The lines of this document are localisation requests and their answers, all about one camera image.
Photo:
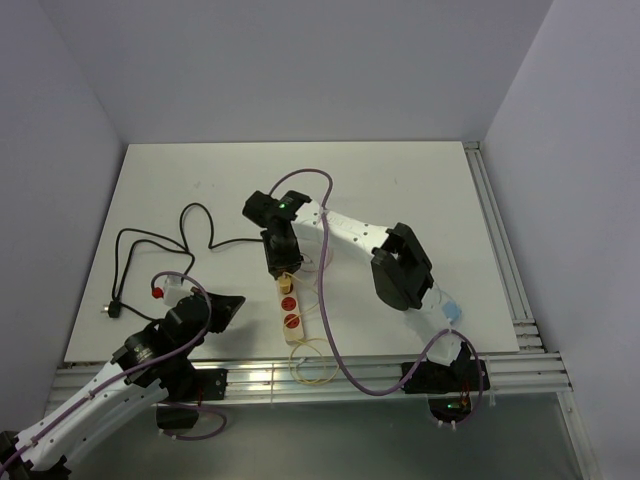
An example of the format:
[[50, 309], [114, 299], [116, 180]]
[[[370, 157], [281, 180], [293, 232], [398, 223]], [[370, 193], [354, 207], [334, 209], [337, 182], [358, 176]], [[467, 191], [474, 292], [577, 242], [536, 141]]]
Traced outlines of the yellow charger plug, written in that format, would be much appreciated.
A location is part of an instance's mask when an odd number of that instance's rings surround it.
[[279, 287], [279, 291], [283, 294], [283, 295], [288, 295], [292, 292], [293, 290], [293, 283], [292, 283], [292, 277], [289, 273], [283, 273], [279, 278], [278, 278], [278, 287]]

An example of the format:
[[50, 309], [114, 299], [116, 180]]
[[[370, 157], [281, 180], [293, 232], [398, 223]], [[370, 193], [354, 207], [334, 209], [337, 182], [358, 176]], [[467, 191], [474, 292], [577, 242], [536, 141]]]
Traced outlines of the beige red power strip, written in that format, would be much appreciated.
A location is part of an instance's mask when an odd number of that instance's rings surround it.
[[292, 292], [288, 295], [283, 295], [279, 291], [278, 279], [276, 280], [276, 287], [284, 340], [288, 345], [295, 346], [305, 340], [302, 313], [300, 310], [297, 290], [293, 283]]

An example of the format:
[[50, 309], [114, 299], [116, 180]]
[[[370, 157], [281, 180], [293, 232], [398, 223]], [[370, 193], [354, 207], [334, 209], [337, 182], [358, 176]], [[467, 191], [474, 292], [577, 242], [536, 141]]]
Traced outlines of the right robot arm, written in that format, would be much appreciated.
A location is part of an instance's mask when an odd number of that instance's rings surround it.
[[326, 315], [323, 276], [330, 246], [368, 262], [378, 298], [397, 311], [421, 310], [423, 298], [435, 287], [431, 260], [404, 223], [383, 227], [361, 222], [293, 190], [280, 199], [256, 191], [246, 200], [242, 214], [261, 228], [268, 272], [276, 280], [291, 277], [301, 268], [301, 240], [320, 244], [317, 287], [322, 316]]

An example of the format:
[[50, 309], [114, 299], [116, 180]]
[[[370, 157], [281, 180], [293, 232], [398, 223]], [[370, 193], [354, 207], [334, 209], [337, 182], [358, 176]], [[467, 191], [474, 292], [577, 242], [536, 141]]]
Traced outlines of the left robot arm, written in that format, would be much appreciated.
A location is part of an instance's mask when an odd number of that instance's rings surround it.
[[221, 400], [227, 372], [196, 370], [189, 355], [220, 334], [246, 299], [193, 292], [129, 336], [98, 373], [48, 416], [1, 434], [1, 472], [12, 479], [66, 479], [73, 464], [146, 408], [198, 411]]

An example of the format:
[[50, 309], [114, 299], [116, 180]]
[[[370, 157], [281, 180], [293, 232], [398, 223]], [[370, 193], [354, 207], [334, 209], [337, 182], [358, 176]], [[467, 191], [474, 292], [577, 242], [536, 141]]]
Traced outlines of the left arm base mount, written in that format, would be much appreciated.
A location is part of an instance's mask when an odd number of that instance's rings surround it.
[[[155, 419], [160, 434], [184, 442], [203, 441], [221, 434], [228, 418], [207, 401], [224, 399], [227, 377], [227, 369], [196, 369], [182, 393], [171, 394], [156, 407]], [[195, 427], [201, 414], [217, 417], [219, 425], [206, 434], [188, 435], [187, 432]]]

